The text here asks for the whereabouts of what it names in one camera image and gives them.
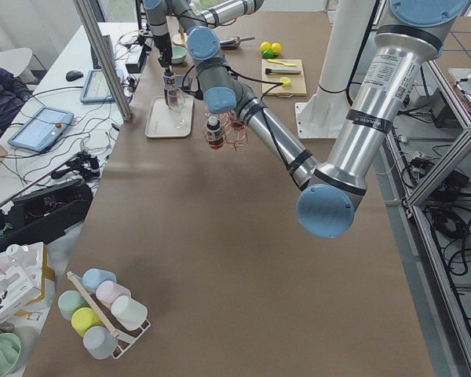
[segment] mug rack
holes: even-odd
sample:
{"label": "mug rack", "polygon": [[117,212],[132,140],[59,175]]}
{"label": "mug rack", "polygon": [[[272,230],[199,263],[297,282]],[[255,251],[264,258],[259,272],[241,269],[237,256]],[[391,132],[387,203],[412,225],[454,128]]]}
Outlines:
{"label": "mug rack", "polygon": [[83,287],[81,283],[82,281],[81,277],[76,275],[72,271],[68,271],[67,278],[73,283],[73,285],[75,285],[75,288],[77,289],[78,292],[80,292],[82,297],[87,301],[90,308],[94,310],[96,315],[100,318],[101,322],[103,322],[103,325],[110,332],[110,335],[119,340],[119,344],[117,345],[117,348],[115,349],[112,355],[114,359],[119,359],[152,326],[151,322],[145,319],[143,324],[141,324],[139,328],[131,331],[133,333],[137,333],[137,335],[131,335],[128,332],[125,332],[116,328],[112,324],[112,322],[108,319],[106,314],[103,313],[103,311],[98,306],[98,304],[96,304],[96,302],[94,301],[94,298],[90,295],[90,293]]}

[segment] chair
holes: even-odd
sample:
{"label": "chair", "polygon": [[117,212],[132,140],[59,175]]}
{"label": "chair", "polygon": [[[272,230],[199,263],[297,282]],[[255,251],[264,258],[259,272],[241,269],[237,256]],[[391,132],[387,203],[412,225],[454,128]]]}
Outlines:
{"label": "chair", "polygon": [[19,76],[30,64],[33,51],[27,47],[19,49],[8,49],[0,52],[0,68],[3,68],[14,75]]}

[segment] white base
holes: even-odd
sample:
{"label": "white base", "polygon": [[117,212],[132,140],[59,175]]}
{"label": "white base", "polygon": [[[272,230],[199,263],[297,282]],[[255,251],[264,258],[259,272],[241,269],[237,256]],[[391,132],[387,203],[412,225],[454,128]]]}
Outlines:
{"label": "white base", "polygon": [[[455,81],[460,81],[462,79],[466,79],[471,73],[471,69],[469,68],[449,68],[448,72],[454,78]],[[461,82],[461,87],[467,92],[467,94],[471,94],[471,84],[467,81]]]}
{"label": "white base", "polygon": [[307,103],[295,104],[298,137],[336,139],[349,111],[345,93],[319,90]]}
{"label": "white base", "polygon": [[194,98],[185,95],[185,106],[181,112],[171,110],[164,97],[156,97],[152,102],[152,108],[148,115],[147,126],[144,129],[146,137],[187,137],[192,131],[192,115]]}

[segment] wooden cutting board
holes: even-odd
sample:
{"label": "wooden cutting board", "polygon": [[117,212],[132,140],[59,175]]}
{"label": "wooden cutting board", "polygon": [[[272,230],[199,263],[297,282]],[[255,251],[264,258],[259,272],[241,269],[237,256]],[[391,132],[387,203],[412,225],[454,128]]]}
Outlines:
{"label": "wooden cutting board", "polygon": [[[271,90],[269,96],[279,96],[279,97],[294,97],[294,96],[306,96],[307,88],[305,87],[305,76],[304,68],[302,66],[300,59],[278,59],[286,63],[295,63],[296,67],[285,67],[282,64],[270,63],[266,59],[261,60],[261,79],[265,81],[278,83],[281,77],[289,77],[291,79],[291,86],[283,88],[278,86],[275,89]],[[299,69],[301,70],[300,75],[266,75],[265,69]],[[272,87],[271,84],[261,84],[261,91],[264,93],[266,90],[269,90]]]}

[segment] screen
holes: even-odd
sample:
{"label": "screen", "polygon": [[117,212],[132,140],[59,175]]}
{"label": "screen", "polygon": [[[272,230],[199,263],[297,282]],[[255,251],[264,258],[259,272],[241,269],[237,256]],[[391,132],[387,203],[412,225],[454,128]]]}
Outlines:
{"label": "screen", "polygon": [[48,108],[35,116],[24,130],[14,138],[16,143],[36,147],[52,132],[56,123],[65,116],[63,112],[56,112]]}
{"label": "screen", "polygon": [[108,89],[107,80],[102,71],[94,71],[91,75],[89,85],[86,91],[87,98],[106,98],[110,97],[111,92]]}

